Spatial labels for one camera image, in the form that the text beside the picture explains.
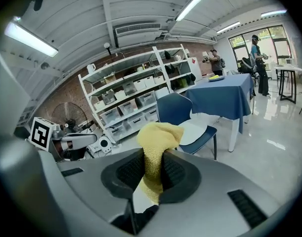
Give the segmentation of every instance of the window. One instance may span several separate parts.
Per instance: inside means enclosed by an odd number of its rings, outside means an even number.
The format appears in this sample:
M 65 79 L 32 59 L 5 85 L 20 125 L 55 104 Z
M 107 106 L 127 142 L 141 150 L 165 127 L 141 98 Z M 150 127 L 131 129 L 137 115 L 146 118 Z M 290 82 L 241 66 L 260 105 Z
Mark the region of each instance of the window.
M 260 39 L 258 42 L 260 52 L 269 56 L 269 59 L 265 60 L 266 64 L 271 62 L 283 64 L 285 58 L 292 58 L 287 35 L 283 26 L 273 26 L 229 39 L 238 64 L 243 57 L 249 58 L 252 47 L 252 35 L 257 35 Z
M 237 61 L 241 61 L 243 57 L 249 57 L 248 51 L 246 50 L 245 46 L 235 49 L 234 53 Z
M 275 47 L 277 50 L 277 55 L 278 56 L 290 56 L 290 51 L 288 47 L 287 41 L 276 41 L 275 42 Z
M 237 36 L 234 38 L 230 39 L 230 43 L 232 47 L 237 47 L 237 46 L 241 46 L 241 45 L 245 45 L 244 43 L 244 39 L 242 38 L 242 36 Z
M 268 28 L 273 39 L 287 38 L 285 30 L 282 26 L 274 26 Z

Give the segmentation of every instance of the white chair seat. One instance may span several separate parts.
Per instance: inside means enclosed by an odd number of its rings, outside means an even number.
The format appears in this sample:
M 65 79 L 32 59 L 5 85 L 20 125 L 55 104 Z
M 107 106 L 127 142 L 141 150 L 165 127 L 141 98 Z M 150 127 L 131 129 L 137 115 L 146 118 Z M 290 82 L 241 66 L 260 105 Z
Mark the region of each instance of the white chair seat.
M 207 130 L 206 124 L 201 124 L 199 126 L 198 124 L 196 124 L 196 121 L 194 119 L 186 120 L 185 122 L 179 124 L 178 126 L 184 128 L 184 133 L 180 141 L 180 145 L 183 146 L 194 143 Z

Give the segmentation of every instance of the white shelving unit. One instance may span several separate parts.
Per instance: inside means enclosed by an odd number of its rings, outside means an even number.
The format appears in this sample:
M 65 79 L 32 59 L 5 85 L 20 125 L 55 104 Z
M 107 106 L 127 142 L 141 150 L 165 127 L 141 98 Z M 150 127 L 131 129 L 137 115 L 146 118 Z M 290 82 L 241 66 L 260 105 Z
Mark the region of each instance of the white shelving unit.
M 135 132 L 138 132 L 140 129 L 137 128 L 131 128 L 127 131 L 127 133 L 122 136 L 120 139 L 115 140 L 111 134 L 109 133 L 108 129 L 110 129 L 110 127 L 123 122 L 125 120 L 127 120 L 130 117 L 133 117 L 136 114 L 139 114 L 145 110 L 147 110 L 148 108 L 152 108 L 156 106 L 156 102 L 149 104 L 148 106 L 144 106 L 144 107 L 138 107 L 138 110 L 136 110 L 133 113 L 130 113 L 128 115 L 122 115 L 120 118 L 108 123 L 108 124 L 104 124 L 104 122 L 100 119 L 100 115 L 104 112 L 104 111 L 108 111 L 111 108 L 117 107 L 120 104 L 123 104 L 129 100 L 134 99 L 135 97 L 138 97 L 139 95 L 143 95 L 143 93 L 147 93 L 149 91 L 152 90 L 156 90 L 157 87 L 159 86 L 166 86 L 169 90 L 170 93 L 174 92 L 171 88 L 171 81 L 176 80 L 178 78 L 182 78 L 185 77 L 187 75 L 191 74 L 191 70 L 193 69 L 193 66 L 191 67 L 190 61 L 189 59 L 184 59 L 185 57 L 187 57 L 187 54 L 184 50 L 184 47 L 182 46 L 182 44 L 180 45 L 180 47 L 175 47 L 175 48 L 168 48 L 168 49 L 161 49 L 158 50 L 155 46 L 152 47 L 153 50 L 149 51 L 149 52 L 145 52 L 142 54 L 137 54 L 134 56 L 130 56 L 127 58 L 124 58 L 122 60 L 116 61 L 112 64 L 108 64 L 102 68 L 96 69 L 96 71 L 94 71 L 93 73 L 85 76 L 85 77 L 81 77 L 81 75 L 78 75 L 79 80 L 80 80 L 80 84 L 82 87 L 82 90 L 84 92 L 85 98 L 90 106 L 90 109 L 92 111 L 92 114 L 94 116 L 94 118 L 96 119 L 97 123 L 99 124 L 100 128 L 102 129 L 103 133 L 106 134 L 106 136 L 108 136 L 108 138 L 111 140 L 111 142 L 116 143 L 116 141 L 123 139 L 131 134 L 134 134 Z M 170 53 L 171 58 L 173 58 L 178 52 L 182 52 L 182 60 L 180 61 L 172 61 L 172 62 L 167 62 L 166 60 L 163 61 L 163 59 L 165 58 L 165 54 L 164 52 L 167 51 Z M 117 79 L 111 83 L 108 83 L 106 85 L 101 86 L 100 88 L 95 89 L 93 87 L 93 84 L 101 81 L 104 79 L 105 76 L 111 74 L 112 72 L 115 72 L 115 74 L 117 74 L 118 72 L 127 70 L 127 69 L 131 69 L 135 66 L 140 66 L 142 63 L 147 63 L 149 62 L 149 64 L 153 64 L 154 62 L 158 63 L 158 66 L 152 66 L 149 67 L 143 71 L 138 71 L 135 72 L 133 74 L 130 74 L 128 76 L 124 76 L 120 79 Z M 178 69 L 178 76 L 175 76 L 173 78 L 169 78 L 169 75 L 166 72 L 165 69 L 165 65 L 174 65 L 177 67 Z M 136 81 L 136 80 L 140 80 L 142 78 L 146 78 L 150 75 L 155 74 L 156 72 L 161 72 L 163 74 L 164 77 L 164 81 L 162 83 L 153 85 L 153 86 L 149 86 L 146 87 L 140 91 L 137 91 L 131 95 L 127 95 L 124 99 L 120 99 L 120 100 L 116 100 L 108 105 L 105 105 L 103 108 L 96 110 L 96 108 L 93 106 L 92 102 L 91 102 L 91 98 L 93 96 L 95 97 L 100 97 L 103 93 L 105 93 L 106 91 L 110 90 L 110 89 L 116 89 L 121 87 L 124 83 L 128 83 L 129 81 Z M 91 88 L 92 91 L 91 92 L 87 92 L 84 86 L 84 82 L 89 82 L 91 83 Z M 175 90 L 175 92 L 177 93 L 182 93 L 185 92 L 187 90 L 187 88 L 183 88 L 183 89 L 177 89 Z

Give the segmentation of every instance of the white cup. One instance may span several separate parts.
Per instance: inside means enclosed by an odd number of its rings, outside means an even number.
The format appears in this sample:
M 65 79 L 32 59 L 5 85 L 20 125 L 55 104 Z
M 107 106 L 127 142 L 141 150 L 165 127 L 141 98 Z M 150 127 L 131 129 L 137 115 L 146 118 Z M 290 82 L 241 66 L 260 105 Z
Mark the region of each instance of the white cup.
M 93 73 L 95 71 L 95 69 L 96 69 L 95 64 L 89 64 L 89 65 L 87 65 L 87 70 L 88 70 L 89 74 Z

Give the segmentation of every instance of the white wall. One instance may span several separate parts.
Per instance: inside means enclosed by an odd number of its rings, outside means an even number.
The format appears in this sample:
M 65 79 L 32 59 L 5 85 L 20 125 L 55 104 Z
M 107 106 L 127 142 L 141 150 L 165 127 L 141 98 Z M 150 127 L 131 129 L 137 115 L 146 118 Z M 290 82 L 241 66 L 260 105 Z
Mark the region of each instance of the white wall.
M 238 70 L 235 56 L 228 38 L 218 40 L 218 43 L 214 45 L 214 48 L 217 50 L 218 55 L 225 61 L 225 69 L 227 71 Z
M 220 57 L 222 57 L 225 61 L 225 66 L 227 70 L 237 70 L 237 64 L 235 60 L 234 53 L 232 51 L 231 44 L 228 39 L 237 36 L 239 34 L 244 34 L 246 32 L 255 31 L 260 28 L 275 26 L 275 25 L 283 25 L 285 32 L 287 34 L 287 38 L 290 44 L 290 49 L 293 57 L 295 58 L 297 64 L 302 67 L 302 35 L 298 30 L 297 26 L 294 24 L 292 19 L 289 17 L 284 18 L 273 18 L 272 22 L 262 23 L 253 25 L 251 27 L 244 28 L 243 30 L 234 29 L 226 33 L 224 37 L 218 40 L 217 44 L 214 45 L 214 48 L 218 51 Z

